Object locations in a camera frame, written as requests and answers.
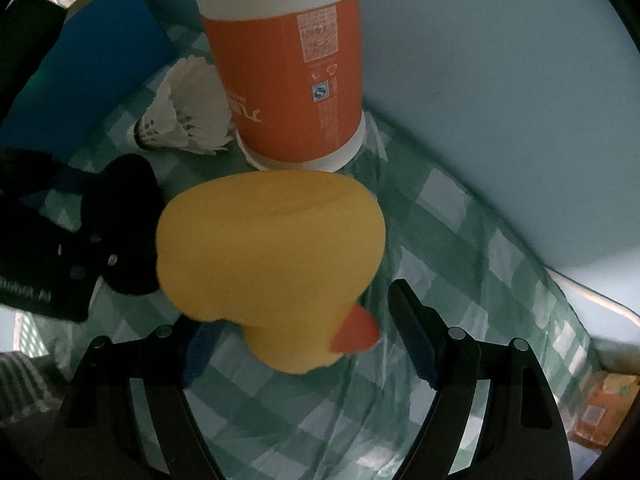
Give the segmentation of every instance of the metal screw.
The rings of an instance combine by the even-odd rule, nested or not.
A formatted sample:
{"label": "metal screw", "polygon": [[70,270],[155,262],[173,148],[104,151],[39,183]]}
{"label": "metal screw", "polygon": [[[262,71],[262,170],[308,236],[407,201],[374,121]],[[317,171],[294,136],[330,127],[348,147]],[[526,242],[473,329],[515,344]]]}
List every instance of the metal screw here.
{"label": "metal screw", "polygon": [[462,330],[459,326],[452,326],[451,328],[449,328],[448,333],[450,338],[455,339],[457,341],[462,341],[466,336],[466,332]]}
{"label": "metal screw", "polygon": [[169,337],[171,335],[171,332],[173,332],[174,329],[171,327],[171,325],[160,325],[158,328],[156,328],[156,335],[158,337]]}
{"label": "metal screw", "polygon": [[92,348],[101,348],[105,345],[106,342],[107,342],[107,336],[99,335],[93,341],[91,341],[91,346]]}
{"label": "metal screw", "polygon": [[74,265],[69,270],[69,277],[72,280],[82,280],[85,275],[86,273],[84,272],[84,267],[81,267],[79,265]]}
{"label": "metal screw", "polygon": [[527,350],[529,350],[529,343],[524,341],[524,339],[520,339],[520,338],[514,339],[513,345],[521,352],[526,352]]}

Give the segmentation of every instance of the blue and white logo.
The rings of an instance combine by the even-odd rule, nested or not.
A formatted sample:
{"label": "blue and white logo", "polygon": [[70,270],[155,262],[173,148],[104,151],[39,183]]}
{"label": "blue and white logo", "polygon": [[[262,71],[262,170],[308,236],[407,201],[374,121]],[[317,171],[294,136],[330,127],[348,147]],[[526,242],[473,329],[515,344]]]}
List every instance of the blue and white logo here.
{"label": "blue and white logo", "polygon": [[318,102],[325,97],[329,97],[329,82],[324,81],[317,85],[313,85],[311,87],[311,95],[314,97],[314,102]]}

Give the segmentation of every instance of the shuttlecock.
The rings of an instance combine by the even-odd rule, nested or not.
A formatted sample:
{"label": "shuttlecock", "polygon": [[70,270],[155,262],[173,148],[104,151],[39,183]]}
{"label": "shuttlecock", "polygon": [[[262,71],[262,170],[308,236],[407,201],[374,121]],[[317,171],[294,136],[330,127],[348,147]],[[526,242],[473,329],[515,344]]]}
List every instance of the shuttlecock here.
{"label": "shuttlecock", "polygon": [[151,106],[127,138],[144,150],[177,148],[215,155],[226,150],[232,132],[218,70],[203,57],[189,56],[167,71]]}

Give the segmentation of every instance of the orange canister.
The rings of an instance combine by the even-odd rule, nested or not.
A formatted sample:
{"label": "orange canister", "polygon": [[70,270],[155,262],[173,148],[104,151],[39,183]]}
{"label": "orange canister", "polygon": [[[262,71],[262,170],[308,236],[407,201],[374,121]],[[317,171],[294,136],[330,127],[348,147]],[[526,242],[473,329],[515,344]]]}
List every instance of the orange canister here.
{"label": "orange canister", "polygon": [[336,171],[364,139],[358,0],[197,0],[247,159]]}

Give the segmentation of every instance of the yellow object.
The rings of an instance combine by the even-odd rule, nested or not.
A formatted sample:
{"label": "yellow object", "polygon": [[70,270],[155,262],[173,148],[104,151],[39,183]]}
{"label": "yellow object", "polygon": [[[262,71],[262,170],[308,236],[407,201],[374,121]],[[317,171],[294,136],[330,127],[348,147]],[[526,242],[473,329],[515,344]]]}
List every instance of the yellow object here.
{"label": "yellow object", "polygon": [[385,223],[352,178],[261,171],[178,195],[156,241],[161,288],[181,312],[237,322],[258,359],[304,373],[342,355],[332,340],[380,265]]}

